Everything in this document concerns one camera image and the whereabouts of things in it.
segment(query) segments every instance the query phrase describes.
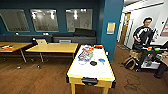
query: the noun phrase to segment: doorway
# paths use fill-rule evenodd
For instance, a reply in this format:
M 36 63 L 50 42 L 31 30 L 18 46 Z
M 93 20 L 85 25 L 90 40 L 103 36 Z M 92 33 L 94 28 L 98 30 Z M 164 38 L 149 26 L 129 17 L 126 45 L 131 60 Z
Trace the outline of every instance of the doorway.
M 125 37 L 126 37 L 126 33 L 127 33 L 127 28 L 129 25 L 130 15 L 131 15 L 131 13 L 125 13 L 121 36 L 120 36 L 120 45 L 124 45 L 124 41 L 125 41 Z

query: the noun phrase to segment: blue wall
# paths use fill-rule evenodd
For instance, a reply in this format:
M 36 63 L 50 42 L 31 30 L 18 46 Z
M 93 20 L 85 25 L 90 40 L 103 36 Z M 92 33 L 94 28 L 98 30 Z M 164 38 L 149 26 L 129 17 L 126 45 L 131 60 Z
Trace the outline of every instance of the blue wall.
M 99 24 L 97 28 L 97 44 L 101 44 L 105 0 L 99 0 Z
M 123 4 L 124 0 L 105 0 L 101 44 L 109 52 L 109 61 L 113 61 L 114 57 Z M 116 24 L 113 35 L 107 35 L 108 22 L 114 22 Z
M 19 32 L 20 35 L 42 35 L 43 32 L 36 32 L 31 20 L 30 9 L 56 9 L 58 29 L 61 33 L 67 32 L 66 9 L 93 9 L 92 29 L 97 31 L 98 25 L 98 0 L 2 0 L 0 9 L 23 9 L 29 25 L 30 32 Z M 15 32 L 8 32 L 0 18 L 0 34 L 15 35 Z

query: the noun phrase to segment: man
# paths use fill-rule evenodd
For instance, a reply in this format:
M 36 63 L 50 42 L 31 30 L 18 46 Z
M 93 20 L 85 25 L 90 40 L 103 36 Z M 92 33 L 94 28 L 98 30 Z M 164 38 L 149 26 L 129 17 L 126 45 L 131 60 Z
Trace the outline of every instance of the man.
M 136 46 L 150 45 L 150 42 L 152 40 L 152 30 L 148 26 L 151 21 L 152 18 L 145 18 L 143 21 L 143 26 L 140 26 L 135 30 L 133 34 L 134 44 L 132 46 L 132 49 L 137 49 Z
M 150 25 L 152 21 L 152 18 L 148 17 L 145 18 L 143 21 L 143 26 L 138 27 L 134 34 L 134 44 L 132 46 L 132 49 L 135 50 L 139 50 L 141 51 L 141 48 L 143 47 L 143 45 L 145 46 L 149 46 L 150 42 L 152 40 L 152 30 L 150 27 L 148 27 Z M 142 56 L 140 58 L 140 60 L 137 62 L 138 63 L 138 69 L 136 70 L 137 72 L 141 71 L 141 65 L 143 64 L 143 61 L 145 59 L 145 57 L 147 56 L 147 53 L 144 51 L 142 52 Z

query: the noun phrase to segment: wooden table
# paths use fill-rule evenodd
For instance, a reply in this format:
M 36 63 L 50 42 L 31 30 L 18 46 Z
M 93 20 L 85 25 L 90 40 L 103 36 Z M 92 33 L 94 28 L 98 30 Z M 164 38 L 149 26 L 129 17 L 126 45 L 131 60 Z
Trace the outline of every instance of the wooden table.
M 92 66 L 89 62 L 80 61 L 78 56 L 82 53 L 82 49 L 85 46 L 81 46 L 69 71 L 67 73 L 67 81 L 71 84 L 72 94 L 75 94 L 75 84 L 85 85 L 83 78 L 91 78 L 92 80 L 97 80 L 97 84 L 94 86 L 103 87 L 103 94 L 108 93 L 109 88 L 115 87 L 115 76 L 111 69 L 110 63 L 105 55 L 104 49 L 94 49 L 93 57 L 90 61 L 97 62 L 97 65 Z M 104 59 L 104 64 L 99 61 L 99 59 Z
M 74 53 L 76 51 L 78 44 L 77 43 L 49 43 L 36 45 L 28 50 L 27 52 L 40 52 L 41 61 L 44 62 L 42 52 L 55 52 L 55 53 Z
M 14 51 L 17 51 L 17 50 L 20 49 L 20 52 L 21 52 L 22 57 L 23 57 L 23 60 L 24 60 L 24 62 L 26 63 L 27 61 L 26 61 L 26 58 L 25 58 L 25 56 L 24 56 L 24 54 L 23 54 L 22 48 L 24 48 L 24 47 L 26 47 L 26 46 L 28 46 L 28 45 L 30 45 L 30 44 L 31 44 L 31 43 L 0 42 L 0 52 L 14 52 Z M 10 50 L 4 50 L 4 49 L 2 48 L 3 46 L 8 46 L 8 45 L 12 46 L 12 49 L 10 49 Z

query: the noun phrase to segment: poster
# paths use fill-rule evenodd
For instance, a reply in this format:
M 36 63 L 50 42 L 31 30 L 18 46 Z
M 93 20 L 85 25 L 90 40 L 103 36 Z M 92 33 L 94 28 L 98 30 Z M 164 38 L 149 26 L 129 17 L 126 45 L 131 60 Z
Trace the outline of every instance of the poster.
M 109 22 L 107 26 L 107 34 L 114 34 L 115 23 Z

